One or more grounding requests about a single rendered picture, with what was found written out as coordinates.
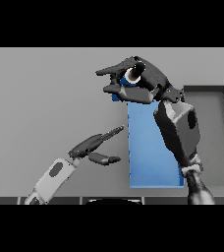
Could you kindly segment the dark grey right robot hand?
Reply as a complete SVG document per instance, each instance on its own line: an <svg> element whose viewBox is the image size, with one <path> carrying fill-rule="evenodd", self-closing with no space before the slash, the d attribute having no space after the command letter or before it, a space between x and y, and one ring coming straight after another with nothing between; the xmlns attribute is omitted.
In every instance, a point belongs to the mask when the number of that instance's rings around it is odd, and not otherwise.
<svg viewBox="0 0 224 252"><path fill-rule="evenodd" d="M117 65L97 70L95 74L97 76L110 76L117 69L132 67L139 61L145 65L145 70L142 72L141 80L138 83L138 87L142 88L146 94L145 103L143 104L151 104L154 100L168 100L172 103L185 100L183 90L177 90L156 66L139 56L126 58ZM110 79L110 84L104 87L103 91L108 94L113 94L114 92L117 93L119 91L119 86L112 84Z"/></svg>

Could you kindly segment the blue bin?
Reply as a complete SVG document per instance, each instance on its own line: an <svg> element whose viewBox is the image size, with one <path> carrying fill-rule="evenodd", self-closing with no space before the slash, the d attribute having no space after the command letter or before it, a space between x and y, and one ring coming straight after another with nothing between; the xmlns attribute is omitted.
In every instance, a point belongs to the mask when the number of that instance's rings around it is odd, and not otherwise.
<svg viewBox="0 0 224 252"><path fill-rule="evenodd" d="M185 180L153 117L159 102L128 102L130 187L183 188Z"/></svg>

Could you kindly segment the blue pipe with dark end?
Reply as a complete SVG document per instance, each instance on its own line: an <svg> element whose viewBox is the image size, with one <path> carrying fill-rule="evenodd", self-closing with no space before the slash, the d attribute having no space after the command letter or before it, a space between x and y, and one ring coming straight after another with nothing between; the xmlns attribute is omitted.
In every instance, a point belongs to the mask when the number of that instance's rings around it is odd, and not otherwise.
<svg viewBox="0 0 224 252"><path fill-rule="evenodd" d="M111 83L119 86L119 91L112 94L113 101L132 101L145 103L146 94L138 87L145 65L139 61L132 67L117 69L110 75Z"/></svg>

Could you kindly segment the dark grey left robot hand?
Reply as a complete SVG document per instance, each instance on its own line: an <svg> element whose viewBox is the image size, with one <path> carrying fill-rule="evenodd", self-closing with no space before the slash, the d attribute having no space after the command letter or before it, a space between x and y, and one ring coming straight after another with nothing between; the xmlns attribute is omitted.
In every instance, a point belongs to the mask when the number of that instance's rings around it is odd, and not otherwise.
<svg viewBox="0 0 224 252"><path fill-rule="evenodd" d="M93 135L72 148L68 152L68 155L71 159L88 157L90 161L101 165L109 165L110 163L118 162L121 160L119 157L102 155L96 153L95 150L97 150L104 141L119 134L123 129L124 126L120 126L107 133Z"/></svg>

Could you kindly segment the dark grey bin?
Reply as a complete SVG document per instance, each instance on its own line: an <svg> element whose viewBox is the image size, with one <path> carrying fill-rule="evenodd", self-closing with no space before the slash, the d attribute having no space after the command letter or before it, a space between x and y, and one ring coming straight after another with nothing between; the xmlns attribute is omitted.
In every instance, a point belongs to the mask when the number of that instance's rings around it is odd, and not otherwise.
<svg viewBox="0 0 224 252"><path fill-rule="evenodd" d="M196 109L201 178L206 186L224 187L224 86L184 86L184 92Z"/></svg>

